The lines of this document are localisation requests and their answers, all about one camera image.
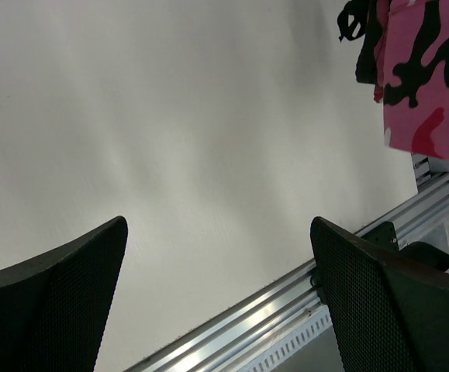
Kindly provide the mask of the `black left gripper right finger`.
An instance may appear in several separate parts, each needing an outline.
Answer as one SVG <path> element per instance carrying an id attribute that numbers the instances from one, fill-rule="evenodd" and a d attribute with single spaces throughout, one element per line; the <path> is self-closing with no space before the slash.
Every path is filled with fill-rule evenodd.
<path id="1" fill-rule="evenodd" d="M 346 371 L 449 371 L 449 273 L 322 217 L 310 239 Z"/>

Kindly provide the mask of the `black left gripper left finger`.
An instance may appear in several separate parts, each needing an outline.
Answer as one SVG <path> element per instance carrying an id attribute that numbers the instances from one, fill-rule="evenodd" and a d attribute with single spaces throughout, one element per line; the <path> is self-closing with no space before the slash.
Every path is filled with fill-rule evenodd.
<path id="1" fill-rule="evenodd" d="M 0 270 L 0 371 L 92 371 L 128 236 L 124 217 Z"/>

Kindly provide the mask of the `pink camouflage trousers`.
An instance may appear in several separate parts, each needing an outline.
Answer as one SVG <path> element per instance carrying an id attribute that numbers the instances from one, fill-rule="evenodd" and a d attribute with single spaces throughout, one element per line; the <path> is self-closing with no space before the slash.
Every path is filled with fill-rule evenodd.
<path id="1" fill-rule="evenodd" d="M 340 40 L 364 40 L 357 82 L 383 105 L 385 144 L 449 161 L 449 1 L 349 1 Z"/>

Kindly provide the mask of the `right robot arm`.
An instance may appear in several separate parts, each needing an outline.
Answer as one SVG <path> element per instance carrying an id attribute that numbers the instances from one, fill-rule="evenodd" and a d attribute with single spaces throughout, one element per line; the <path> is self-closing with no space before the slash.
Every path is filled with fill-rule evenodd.
<path id="1" fill-rule="evenodd" d="M 420 264 L 443 272 L 449 270 L 449 253 L 445 253 L 429 243 L 416 241 L 403 247 L 399 252 L 404 257 Z"/>

